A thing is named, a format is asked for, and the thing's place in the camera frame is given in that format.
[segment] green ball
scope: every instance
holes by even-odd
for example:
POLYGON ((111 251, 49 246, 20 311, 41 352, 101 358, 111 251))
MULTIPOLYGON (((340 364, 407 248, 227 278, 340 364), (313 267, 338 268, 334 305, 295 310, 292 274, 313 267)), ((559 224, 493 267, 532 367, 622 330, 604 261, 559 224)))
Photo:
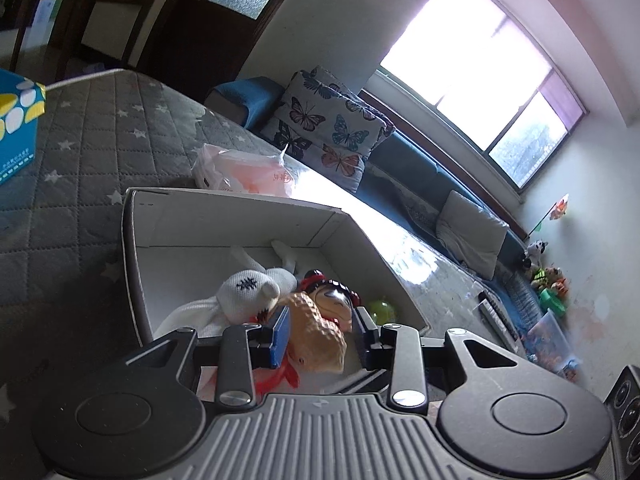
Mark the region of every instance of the green ball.
POLYGON ((385 300, 371 301, 367 305, 367 312, 376 325, 396 322, 396 308, 385 300))

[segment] white box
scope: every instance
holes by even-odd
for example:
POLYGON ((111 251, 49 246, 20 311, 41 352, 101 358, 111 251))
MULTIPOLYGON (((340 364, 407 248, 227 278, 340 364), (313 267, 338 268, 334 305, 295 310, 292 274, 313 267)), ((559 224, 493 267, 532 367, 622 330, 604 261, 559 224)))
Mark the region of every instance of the white box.
MULTIPOLYGON (((357 292, 364 304, 383 296, 398 321, 418 330, 428 324, 351 216, 299 200, 196 189, 136 188, 127 193, 122 240, 129 301, 142 344, 177 307, 215 295, 242 270, 229 248, 239 245, 265 267, 282 262, 271 248, 295 249, 296 276, 320 269, 357 292)), ((343 376, 301 375, 299 393, 335 389, 360 370, 351 335, 343 376)))

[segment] speaker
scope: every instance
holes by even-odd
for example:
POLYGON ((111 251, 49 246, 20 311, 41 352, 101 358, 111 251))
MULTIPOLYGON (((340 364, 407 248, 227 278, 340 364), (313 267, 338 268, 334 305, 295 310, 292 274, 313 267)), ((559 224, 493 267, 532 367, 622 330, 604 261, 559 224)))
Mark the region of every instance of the speaker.
POLYGON ((596 475, 602 480, 640 480, 640 368, 626 366, 604 403, 612 435, 596 475))

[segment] doorway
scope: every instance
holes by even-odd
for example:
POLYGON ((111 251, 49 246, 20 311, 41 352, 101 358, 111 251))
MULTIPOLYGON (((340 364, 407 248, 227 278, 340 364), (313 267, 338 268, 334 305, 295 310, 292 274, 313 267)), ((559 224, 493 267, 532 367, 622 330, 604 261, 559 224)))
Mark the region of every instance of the doorway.
POLYGON ((137 69, 203 102, 232 81, 284 0, 167 0, 137 69))

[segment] plastic bag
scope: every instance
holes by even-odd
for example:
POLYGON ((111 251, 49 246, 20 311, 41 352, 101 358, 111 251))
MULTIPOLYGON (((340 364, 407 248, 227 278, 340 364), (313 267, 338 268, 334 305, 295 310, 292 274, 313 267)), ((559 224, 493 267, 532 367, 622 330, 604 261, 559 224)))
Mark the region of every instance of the plastic bag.
POLYGON ((284 151, 266 156, 204 144, 191 173, 202 189, 291 197, 294 187, 284 151))

